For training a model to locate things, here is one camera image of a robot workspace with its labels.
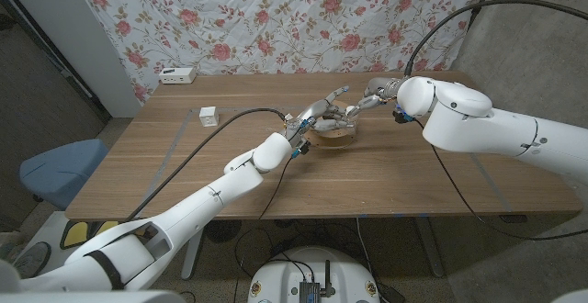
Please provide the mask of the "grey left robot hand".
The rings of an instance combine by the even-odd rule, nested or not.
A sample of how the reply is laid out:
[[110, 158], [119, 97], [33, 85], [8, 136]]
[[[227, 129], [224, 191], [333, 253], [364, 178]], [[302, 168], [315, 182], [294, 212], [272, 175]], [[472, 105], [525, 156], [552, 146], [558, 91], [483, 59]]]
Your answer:
[[355, 129], [356, 122], [347, 115], [346, 108], [334, 103], [334, 100], [339, 95], [347, 92], [348, 89], [349, 86], [345, 85], [334, 90], [327, 97], [306, 107], [295, 118], [287, 120], [282, 135], [294, 146], [302, 140], [302, 135], [310, 129], [317, 132]]

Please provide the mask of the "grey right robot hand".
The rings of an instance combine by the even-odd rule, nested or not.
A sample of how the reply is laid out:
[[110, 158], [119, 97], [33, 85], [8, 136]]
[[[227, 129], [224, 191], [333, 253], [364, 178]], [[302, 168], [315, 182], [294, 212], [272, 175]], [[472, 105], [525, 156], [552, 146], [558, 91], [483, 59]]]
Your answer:
[[351, 118], [364, 110], [396, 101], [400, 87], [404, 82], [404, 78], [376, 77], [370, 79], [364, 91], [364, 97], [356, 105], [347, 107], [345, 114]]

